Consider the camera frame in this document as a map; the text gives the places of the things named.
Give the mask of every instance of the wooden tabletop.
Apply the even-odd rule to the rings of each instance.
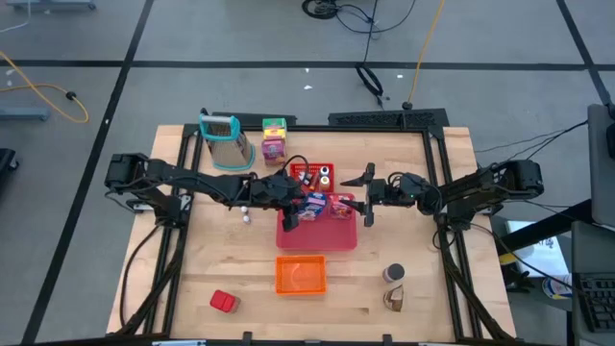
[[[151,157],[174,164],[182,130],[183,126],[160,126]],[[260,176],[274,173],[275,169],[265,167],[260,153],[261,133],[247,135],[258,149],[251,170]],[[468,129],[445,128],[445,137],[453,178],[475,172]],[[189,158],[193,147],[191,143]],[[435,141],[432,147],[438,182],[442,184]],[[423,141],[417,134],[289,133],[286,150],[288,156],[302,154],[309,161],[333,162],[335,191],[354,193],[359,200],[364,196],[363,187],[340,186],[339,182],[361,175],[367,162],[376,164],[379,178],[393,171],[428,177]],[[200,171],[226,174],[212,167],[207,147]],[[375,207],[374,212],[376,219],[371,228],[364,228],[362,219],[357,219],[358,245],[354,251],[322,253],[327,258],[326,295],[281,297],[274,288],[275,257],[302,253],[286,253],[276,247],[276,212],[251,209],[252,223],[246,225],[239,209],[228,211],[208,196],[197,194],[171,336],[240,339],[243,332],[250,331],[254,339],[378,341],[383,334],[392,334],[395,341],[454,341],[442,260],[431,245],[435,231],[432,218],[416,208]],[[484,216],[477,216],[474,222],[489,226]],[[126,259],[153,225],[152,213],[135,217]],[[128,316],[151,288],[160,236],[158,232],[135,258],[128,280]],[[472,229],[465,233],[465,242],[477,295],[503,329],[515,335],[493,238],[485,231]],[[386,284],[381,272],[394,262],[406,269],[402,312],[388,310],[382,303],[383,293],[395,285]],[[209,306],[215,289],[241,299],[236,313],[223,313]],[[117,292],[109,332],[119,329],[119,286]],[[464,331],[471,335],[465,300],[460,292],[458,296]],[[155,331],[160,330],[165,304],[163,293]]]

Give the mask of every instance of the orange tray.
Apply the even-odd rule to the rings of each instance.
[[[311,295],[327,292],[324,256],[276,257],[276,293]]]

